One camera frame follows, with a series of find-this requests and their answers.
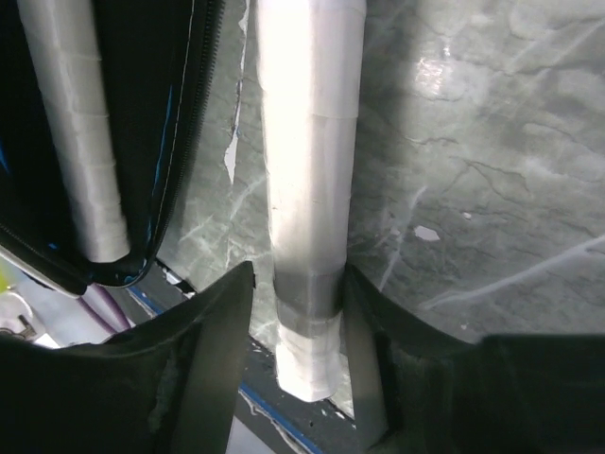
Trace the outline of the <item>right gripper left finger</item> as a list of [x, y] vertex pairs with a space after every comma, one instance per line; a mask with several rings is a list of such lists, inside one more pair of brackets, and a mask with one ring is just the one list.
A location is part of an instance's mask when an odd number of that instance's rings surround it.
[[101, 344], [1, 338], [5, 453], [222, 453], [254, 290], [245, 261], [203, 292]]

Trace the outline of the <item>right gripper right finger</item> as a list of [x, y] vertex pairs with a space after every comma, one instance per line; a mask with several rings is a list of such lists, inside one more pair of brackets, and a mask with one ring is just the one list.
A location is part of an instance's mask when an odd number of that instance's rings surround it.
[[385, 297], [356, 267], [342, 280], [356, 432], [367, 453], [600, 453], [604, 339], [458, 340]]

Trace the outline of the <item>blue racket cover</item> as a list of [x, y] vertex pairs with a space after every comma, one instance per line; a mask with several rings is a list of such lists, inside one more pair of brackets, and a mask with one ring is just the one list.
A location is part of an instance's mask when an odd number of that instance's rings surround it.
[[88, 260], [18, 4], [1, 5], [1, 254], [73, 297], [140, 280], [164, 239], [199, 140], [216, 62], [220, 1], [89, 1], [130, 252]]

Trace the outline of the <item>badminton racket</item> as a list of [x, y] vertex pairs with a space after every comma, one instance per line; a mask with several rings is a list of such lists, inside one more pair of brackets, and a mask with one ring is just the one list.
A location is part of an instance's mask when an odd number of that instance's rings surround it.
[[83, 255], [112, 263], [130, 252], [112, 152], [101, 55], [89, 1], [21, 1], [46, 117]]
[[257, 74], [280, 388], [304, 402], [340, 381], [364, 28], [363, 1], [261, 1]]

